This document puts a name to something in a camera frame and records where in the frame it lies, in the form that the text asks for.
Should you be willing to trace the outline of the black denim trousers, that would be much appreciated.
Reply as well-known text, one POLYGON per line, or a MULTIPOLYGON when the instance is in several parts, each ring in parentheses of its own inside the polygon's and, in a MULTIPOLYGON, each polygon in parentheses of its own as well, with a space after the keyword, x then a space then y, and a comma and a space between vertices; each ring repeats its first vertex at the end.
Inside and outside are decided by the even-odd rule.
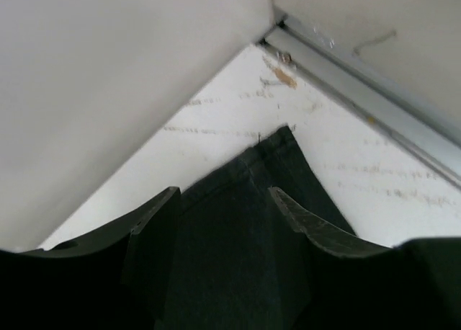
POLYGON ((352 232, 291 129, 282 126, 182 194, 165 314, 157 329, 280 328, 270 187, 352 232))

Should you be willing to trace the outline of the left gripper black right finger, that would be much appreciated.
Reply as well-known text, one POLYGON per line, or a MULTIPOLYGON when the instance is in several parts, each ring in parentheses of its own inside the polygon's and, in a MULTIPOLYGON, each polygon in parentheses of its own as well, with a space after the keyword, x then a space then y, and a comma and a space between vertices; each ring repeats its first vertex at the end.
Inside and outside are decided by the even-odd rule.
POLYGON ((283 329, 391 329, 403 323, 398 255, 268 191, 283 329))

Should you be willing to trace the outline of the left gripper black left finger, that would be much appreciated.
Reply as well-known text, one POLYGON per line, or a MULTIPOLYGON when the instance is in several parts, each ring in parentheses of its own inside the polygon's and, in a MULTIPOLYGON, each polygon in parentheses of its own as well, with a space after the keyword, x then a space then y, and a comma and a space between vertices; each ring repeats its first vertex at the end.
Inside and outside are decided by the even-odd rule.
POLYGON ((45 251, 21 255, 27 284, 53 304, 62 329, 153 329, 163 317, 181 192, 167 187, 139 208, 45 251))

